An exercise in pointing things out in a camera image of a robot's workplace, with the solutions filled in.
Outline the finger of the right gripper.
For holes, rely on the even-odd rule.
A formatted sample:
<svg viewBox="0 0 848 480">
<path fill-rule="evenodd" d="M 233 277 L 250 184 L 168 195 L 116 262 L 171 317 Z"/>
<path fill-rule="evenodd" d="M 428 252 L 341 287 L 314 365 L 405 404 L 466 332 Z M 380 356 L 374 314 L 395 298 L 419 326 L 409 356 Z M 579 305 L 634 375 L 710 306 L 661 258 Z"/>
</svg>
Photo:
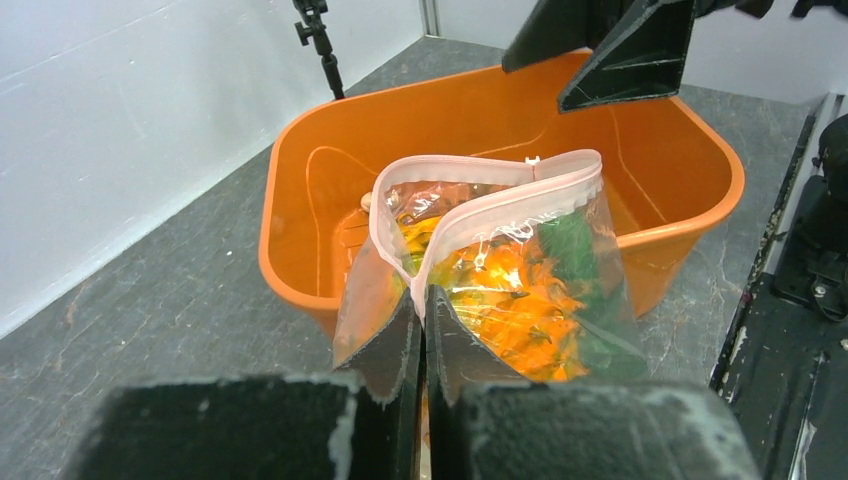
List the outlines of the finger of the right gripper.
<svg viewBox="0 0 848 480">
<path fill-rule="evenodd" d="M 633 0 L 541 0 L 502 57 L 512 73 L 574 50 L 595 49 L 623 18 Z"/>
<path fill-rule="evenodd" d="M 679 93 L 694 1 L 635 1 L 559 94 L 559 111 Z"/>
</svg>

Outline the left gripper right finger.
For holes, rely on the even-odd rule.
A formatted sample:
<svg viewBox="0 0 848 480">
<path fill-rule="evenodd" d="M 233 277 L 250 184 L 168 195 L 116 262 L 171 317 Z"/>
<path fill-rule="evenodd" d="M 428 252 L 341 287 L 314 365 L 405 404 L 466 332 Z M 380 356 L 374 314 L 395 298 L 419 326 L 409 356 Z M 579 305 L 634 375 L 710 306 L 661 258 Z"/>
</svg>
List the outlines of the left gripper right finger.
<svg viewBox="0 0 848 480">
<path fill-rule="evenodd" d="M 696 384 L 533 382 L 427 290 L 426 364 L 436 479 L 755 479 L 725 402 Z"/>
</svg>

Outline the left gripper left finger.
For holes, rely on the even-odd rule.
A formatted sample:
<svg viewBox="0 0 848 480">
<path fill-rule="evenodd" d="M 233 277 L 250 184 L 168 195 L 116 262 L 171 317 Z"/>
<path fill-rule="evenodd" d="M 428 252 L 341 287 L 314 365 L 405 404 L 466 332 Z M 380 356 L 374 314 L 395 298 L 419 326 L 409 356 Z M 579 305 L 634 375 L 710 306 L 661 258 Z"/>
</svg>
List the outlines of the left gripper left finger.
<svg viewBox="0 0 848 480">
<path fill-rule="evenodd" d="M 340 367 L 113 390 L 70 479 L 415 479 L 423 334 L 403 294 Z"/>
</svg>

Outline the clear dotted zip top bag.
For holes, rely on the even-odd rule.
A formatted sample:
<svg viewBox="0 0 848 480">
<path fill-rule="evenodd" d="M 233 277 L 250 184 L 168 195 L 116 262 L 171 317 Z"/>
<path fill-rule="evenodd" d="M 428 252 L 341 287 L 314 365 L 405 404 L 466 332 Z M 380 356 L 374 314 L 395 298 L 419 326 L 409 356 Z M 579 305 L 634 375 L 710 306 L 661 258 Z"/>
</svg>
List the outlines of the clear dotted zip top bag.
<svg viewBox="0 0 848 480">
<path fill-rule="evenodd" d="M 372 339 L 404 294 L 424 317 L 432 286 L 463 327 L 532 380 L 646 372 L 597 151 L 524 162 L 419 155 L 387 166 L 346 278 L 335 361 Z"/>
</svg>

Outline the orange toy pineapple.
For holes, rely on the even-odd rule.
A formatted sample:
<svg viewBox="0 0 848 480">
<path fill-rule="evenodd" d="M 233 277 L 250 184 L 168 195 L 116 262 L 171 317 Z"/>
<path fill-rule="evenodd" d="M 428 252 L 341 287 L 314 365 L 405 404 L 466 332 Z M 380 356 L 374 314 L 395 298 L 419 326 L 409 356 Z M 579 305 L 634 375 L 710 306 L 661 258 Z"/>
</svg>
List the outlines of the orange toy pineapple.
<svg viewBox="0 0 848 480">
<path fill-rule="evenodd" d="M 531 380 L 647 373 L 603 202 L 485 232 L 436 262 L 428 281 L 445 290 L 464 327 Z"/>
</svg>

